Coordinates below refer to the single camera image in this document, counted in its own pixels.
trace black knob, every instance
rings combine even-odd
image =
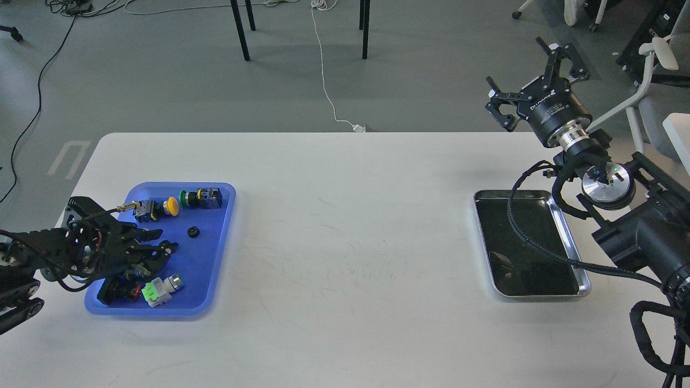
[[[187,235],[191,238],[197,238],[199,236],[199,228],[192,226],[191,228],[187,229]]]

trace black cable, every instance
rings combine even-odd
[[[110,210],[105,210],[105,211],[100,211],[100,212],[98,212],[98,213],[93,213],[92,215],[89,215],[89,216],[87,216],[87,217],[82,218],[81,220],[78,220],[77,223],[85,222],[85,221],[88,221],[88,220],[92,220],[92,219],[94,219],[94,218],[96,218],[96,217],[100,217],[100,216],[106,215],[106,214],[111,214],[111,213],[114,213],[114,212],[116,212],[116,211],[117,211],[117,208],[112,208],[112,209],[110,209]]]
[[[126,6],[126,5],[127,5],[127,3],[125,2],[125,4],[122,4],[121,6],[119,6],[119,7],[117,7],[117,8],[113,8],[112,10],[109,10],[109,11],[106,11],[106,12],[98,12],[97,14],[90,14],[90,15],[79,16],[79,17],[81,17],[81,18],[83,18],[83,19],[86,19],[86,18],[88,18],[88,17],[102,16],[102,15],[109,14],[109,13],[111,13],[111,12],[117,11],[118,9],[120,9],[120,8]]]
[[[14,152],[17,150],[17,144],[19,144],[19,140],[26,134],[26,131],[29,130],[31,125],[36,121],[36,118],[39,116],[39,113],[41,112],[41,109],[43,108],[43,100],[41,98],[41,78],[43,77],[43,72],[46,70],[46,67],[48,67],[48,64],[58,55],[60,50],[62,50],[63,46],[65,46],[65,42],[67,41],[67,37],[70,36],[70,31],[72,31],[72,27],[75,26],[75,21],[77,18],[75,17],[72,19],[72,23],[70,24],[70,28],[67,30],[67,33],[65,34],[64,39],[62,39],[62,43],[60,44],[60,47],[57,48],[57,51],[55,54],[50,57],[50,59],[46,62],[45,65],[43,65],[43,68],[41,69],[41,72],[39,73],[39,80],[37,87],[39,89],[39,108],[36,111],[36,114],[34,115],[34,118],[31,119],[29,122],[29,125],[26,126],[26,128],[21,132],[17,140],[14,142],[14,146],[12,147],[12,154],[10,155],[10,166],[12,168],[12,175],[14,175],[14,182],[12,183],[12,187],[10,187],[10,190],[7,191],[7,193],[2,197],[0,200],[0,204],[5,201],[7,196],[12,192],[14,187],[17,185],[17,170],[14,167]]]
[[[640,301],[635,303],[635,306],[633,306],[633,308],[630,310],[630,323],[633,327],[635,342],[638,344],[638,349],[648,364],[659,371],[665,372],[666,374],[672,374],[676,378],[690,376],[690,365],[675,365],[673,363],[667,364],[654,351],[652,341],[649,337],[649,332],[642,321],[642,317],[646,312],[672,317],[676,322],[686,321],[687,312],[672,306],[664,306],[663,304],[656,302]]]
[[[105,14],[109,14],[111,12],[114,12],[124,6],[127,5],[126,1],[125,4],[122,4],[119,7],[113,8],[112,10],[107,10],[109,6],[111,6],[113,3],[115,3],[117,0],[112,0],[108,5],[105,7],[101,8],[98,11],[87,11],[84,12],[84,14],[72,14],[70,11],[75,10],[79,7],[79,4],[76,4],[75,0],[44,0],[44,3],[46,6],[50,7],[51,13],[54,14],[61,14],[62,16],[65,17],[81,17],[81,18],[88,18],[88,17],[96,17],[96,16],[102,16]]]
[[[673,297],[671,297],[669,294],[666,294],[666,299],[669,301],[669,306],[671,308],[678,309],[678,304]],[[690,336],[688,336],[687,332],[685,331],[685,322],[678,319],[674,319],[673,321],[676,327],[676,335],[674,336],[676,339],[676,345],[673,348],[673,355],[671,356],[670,364],[683,365],[685,363],[685,347],[690,346]],[[676,388],[682,388],[683,377],[676,376],[670,372],[666,374],[666,379],[664,380],[662,388],[670,388],[673,378],[676,379]]]
[[[65,281],[62,280],[62,279],[60,279],[60,278],[56,278],[56,280],[57,280],[58,284],[60,284],[60,287],[62,287],[65,291],[69,291],[69,292],[80,292],[80,291],[83,291],[83,290],[87,289],[87,288],[91,285],[91,283],[93,283],[93,280],[89,280],[86,284],[84,284],[84,285],[82,285],[82,286],[80,286],[80,287],[77,287],[77,288],[75,289],[75,288],[72,288],[72,287],[68,286],[67,283],[65,283]]]
[[[627,271],[625,269],[620,269],[616,268],[614,266],[605,266],[605,265],[599,265],[599,264],[594,264],[594,263],[588,263],[588,262],[580,262],[577,260],[572,260],[568,258],[564,258],[561,255],[558,255],[557,253],[554,253],[547,248],[544,248],[541,246],[538,242],[535,240],[532,240],[519,226],[518,223],[515,221],[515,216],[513,214],[513,200],[515,198],[515,192],[518,191],[522,183],[535,173],[536,171],[539,170],[546,170],[546,169],[554,169],[556,166],[554,166],[552,163],[547,162],[546,160],[542,160],[541,162],[538,162],[534,164],[532,167],[530,167],[529,170],[525,171],[522,176],[517,180],[515,185],[513,185],[513,189],[511,190],[511,193],[508,197],[508,220],[510,222],[511,227],[515,231],[515,234],[529,247],[532,249],[536,250],[537,252],[541,253],[542,255],[547,256],[548,258],[551,258],[553,260],[559,261],[559,262],[564,262],[566,264],[570,264],[574,268],[582,268],[590,272],[594,273],[600,273],[602,275],[609,275],[609,276],[617,276],[620,278],[629,278],[629,279],[636,279],[636,280],[641,280],[643,282],[652,284],[653,286],[661,289],[661,283],[658,281],[649,278],[645,275],[642,275],[641,273],[637,272],[632,272],[632,271]]]

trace cable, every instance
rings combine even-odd
[[[102,216],[102,215],[115,213],[116,211],[118,211],[118,208],[112,208],[112,209],[110,209],[110,210],[105,210],[105,211],[100,211],[100,212],[98,212],[98,213],[93,213],[92,215],[86,216],[86,217],[84,217],[84,218],[78,220],[77,223],[84,222],[84,221],[88,221],[88,220],[92,220],[92,219],[94,219],[94,218],[96,218],[96,217],[100,217],[100,216]]]
[[[65,42],[67,41],[67,37],[70,36],[70,32],[72,31],[72,27],[75,26],[75,21],[77,18],[72,19],[72,23],[70,24],[70,28],[67,30],[67,33],[65,34],[65,37],[62,39],[62,43],[60,43],[60,47],[57,48],[57,51],[55,54],[50,57],[50,59],[46,62],[45,65],[43,65],[43,68],[41,69],[41,72],[39,73],[39,80],[37,83],[37,87],[39,89],[39,108],[36,110],[36,114],[34,117],[31,119],[29,124],[26,126],[26,128],[21,132],[17,140],[14,142],[14,146],[12,147],[12,153],[10,154],[10,167],[12,168],[12,175],[14,175],[14,182],[12,183],[12,187],[10,187],[10,190],[7,191],[7,193],[2,197],[0,200],[0,204],[5,201],[7,196],[12,192],[14,187],[17,185],[17,170],[14,167],[14,152],[17,150],[17,144],[19,144],[19,140],[26,134],[26,131],[29,130],[31,125],[36,121],[36,118],[39,116],[39,113],[41,112],[41,109],[43,108],[43,100],[41,98],[41,78],[43,77],[43,72],[46,70],[46,67],[48,67],[48,64],[57,56],[57,54],[62,50],[63,46],[65,46]]]
[[[127,3],[124,5],[124,10],[128,14],[139,14],[139,15],[145,15],[145,14],[163,14],[166,12],[174,12],[174,11],[186,11],[186,10],[201,10],[204,8],[223,8],[223,7],[230,7],[230,4],[222,4],[220,6],[199,6],[199,7],[187,7],[187,8],[173,8],[170,10],[162,10],[162,11],[155,11],[155,12],[132,12],[127,9],[127,6],[130,3],[135,2],[136,0],[127,0]],[[280,3],[297,3],[299,0],[264,0],[262,3],[251,3],[252,6],[266,6],[266,7],[275,7]]]
[[[620,278],[629,278],[629,279],[636,279],[636,280],[641,280],[643,282],[649,283],[659,289],[662,288],[661,283],[658,281],[649,278],[645,275],[642,275],[641,273],[637,272],[632,272],[632,271],[627,271],[625,269],[620,269],[616,268],[614,266],[605,266],[605,265],[599,265],[599,264],[594,264],[594,263],[588,263],[588,262],[580,262],[577,260],[572,260],[568,258],[564,258],[561,255],[558,255],[557,253],[554,253],[546,248],[544,248],[542,245],[540,245],[538,242],[535,240],[532,240],[519,226],[518,223],[515,221],[515,215],[513,214],[513,200],[515,199],[515,192],[518,191],[522,183],[527,179],[528,176],[532,175],[533,173],[540,171],[540,170],[546,170],[546,169],[556,169],[556,166],[554,166],[552,163],[547,162],[546,160],[542,160],[541,162],[538,162],[534,164],[532,167],[530,167],[529,170],[525,171],[522,176],[517,180],[515,185],[513,185],[513,189],[511,190],[511,193],[508,197],[508,220],[510,222],[510,225],[513,227],[513,230],[515,231],[515,234],[528,246],[530,246],[532,249],[536,250],[537,252],[541,253],[542,255],[547,256],[548,258],[551,258],[553,260],[559,261],[559,262],[564,262],[566,264],[570,264],[571,266],[575,268],[582,268],[590,272],[594,273],[600,273],[602,275],[609,275],[609,276],[617,276]]]
[[[73,14],[72,11],[77,9],[80,6],[80,4],[77,4],[77,2],[75,0],[44,0],[44,3],[46,6],[50,7],[50,11],[54,14],[61,14],[62,16],[65,16],[65,17],[84,17],[84,18],[96,17],[96,16],[109,14],[113,11],[116,11],[116,10],[124,7],[124,4],[123,4],[119,7],[113,8],[119,3],[119,0],[111,0],[110,3],[106,4],[103,8],[100,8],[98,10],[82,12],[79,14]]]
[[[49,267],[48,269],[50,269],[51,271],[53,271],[53,273],[55,272],[55,269],[54,269],[54,268],[50,268],[50,267]],[[55,280],[57,280],[58,284],[60,284],[60,287],[62,287],[65,291],[69,291],[69,292],[80,292],[80,291],[83,291],[83,290],[85,290],[87,287],[89,287],[89,286],[91,285],[91,283],[93,283],[93,280],[89,280],[89,281],[86,282],[84,285],[82,285],[82,286],[77,287],[76,289],[74,289],[74,288],[68,286],[67,283],[65,283],[65,281],[62,280],[62,279],[60,279],[60,278],[55,278]]]
[[[335,119],[335,121],[337,121],[339,123],[348,123],[348,124],[350,124],[350,126],[352,126],[353,129],[355,129],[356,126],[354,124],[352,124],[351,122],[349,122],[348,120],[338,119],[338,116],[335,114],[335,105],[333,105],[333,101],[331,101],[331,98],[328,96],[328,92],[326,91],[326,75],[324,72],[324,48],[321,45],[321,38],[319,38],[319,31],[316,29],[316,18],[314,18],[314,8],[316,8],[316,7],[314,6],[314,0],[312,0],[311,4],[312,4],[312,6],[311,6],[311,19],[314,21],[314,32],[316,33],[316,39],[319,41],[319,52],[321,53],[321,81],[322,81],[322,85],[324,87],[324,93],[326,94],[326,98],[328,99],[328,102],[330,102],[331,106],[333,107],[333,118]]]
[[[338,0],[333,0],[333,5],[329,7],[326,0],[311,0],[311,8],[316,8],[319,11],[330,11],[335,7],[337,2]]]

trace floor marking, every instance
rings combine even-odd
[[[71,146],[77,146],[77,147],[81,147],[81,149],[79,150],[79,154],[77,154],[77,158],[75,159],[74,163],[72,163],[72,167],[70,168],[69,172],[67,172],[67,175],[65,176],[66,180],[71,180],[72,178],[74,178],[75,174],[77,173],[77,169],[79,168],[79,165],[81,164],[81,161],[84,159],[84,156],[86,156],[86,150],[88,150],[90,145],[91,145],[91,142],[87,141],[87,140],[72,140],[72,141],[66,142],[62,146],[62,149],[60,150],[60,152],[55,157],[55,160],[52,161],[52,165],[50,166],[50,169],[48,170],[48,175],[54,175],[55,171],[57,171],[57,168],[62,163],[62,159],[64,159],[65,155],[67,155],[67,150],[69,150]]]

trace blue tray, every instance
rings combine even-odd
[[[188,317],[204,312],[215,294],[216,281],[223,249],[225,247],[230,217],[235,204],[235,188],[227,183],[216,182],[144,182],[132,188],[123,203],[133,200],[167,200],[178,198],[180,191],[218,187],[223,195],[221,208],[182,208],[177,217],[162,217],[158,222],[138,223],[132,211],[119,214],[118,220],[137,222],[140,228],[163,229],[159,240],[145,244],[156,245],[161,240],[177,242],[179,248],[168,264],[158,274],[161,279],[179,274],[184,287],[172,294],[172,300],[156,307],[149,307],[143,297],[137,301],[115,300],[110,306],[96,299],[103,280],[91,284],[84,296],[84,305],[92,313],[103,316]],[[187,229],[196,226],[199,237],[187,236]]]

